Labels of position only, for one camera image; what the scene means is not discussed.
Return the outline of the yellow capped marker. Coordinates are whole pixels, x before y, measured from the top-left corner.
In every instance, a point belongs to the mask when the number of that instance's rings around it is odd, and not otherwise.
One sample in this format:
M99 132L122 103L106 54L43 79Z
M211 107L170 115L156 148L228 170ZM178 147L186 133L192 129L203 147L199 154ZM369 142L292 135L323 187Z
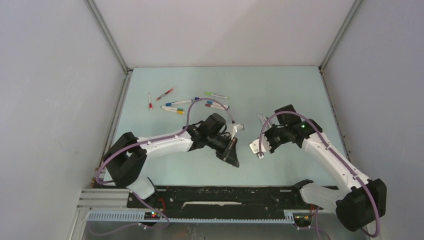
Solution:
M185 114L185 112L183 110L174 110L174 109L168 109L168 108L165 108L163 110L167 111L167 112L177 113L177 114L180 114L180 115Z

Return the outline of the green capped marker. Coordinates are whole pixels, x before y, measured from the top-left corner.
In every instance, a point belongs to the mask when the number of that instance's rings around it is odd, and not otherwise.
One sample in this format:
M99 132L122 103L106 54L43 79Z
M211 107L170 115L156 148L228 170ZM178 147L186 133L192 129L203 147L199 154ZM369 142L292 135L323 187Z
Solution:
M161 108L166 110L166 111L174 111L174 112L183 112L184 111L183 108L171 107L171 106L161 106Z

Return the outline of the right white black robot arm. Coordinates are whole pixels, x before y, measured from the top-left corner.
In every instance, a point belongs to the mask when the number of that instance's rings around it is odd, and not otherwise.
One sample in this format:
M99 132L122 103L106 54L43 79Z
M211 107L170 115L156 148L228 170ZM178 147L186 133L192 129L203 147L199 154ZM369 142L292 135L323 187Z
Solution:
M335 182L336 190L305 179L296 183L291 204L304 209L309 204L335 214L349 231L363 231L371 238L381 234L381 217L386 214L387 185L372 179L341 154L322 127L313 119L296 112L289 104L267 118L259 137L250 143L258 158L273 154L286 143L293 143L325 169Z

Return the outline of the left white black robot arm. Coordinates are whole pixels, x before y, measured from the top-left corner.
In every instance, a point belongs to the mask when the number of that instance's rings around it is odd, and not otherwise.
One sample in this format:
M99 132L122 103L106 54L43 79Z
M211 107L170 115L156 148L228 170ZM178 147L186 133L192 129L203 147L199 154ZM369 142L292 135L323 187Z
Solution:
M150 178L142 174L148 159L207 146L215 151L219 160L238 168L236 133L243 130L243 124L226 124L221 115L213 113L206 120L188 124L168 135L135 137L132 132L124 133L104 155L104 167L111 179L101 183L126 188L139 197L145 208L153 208L158 202L157 189Z

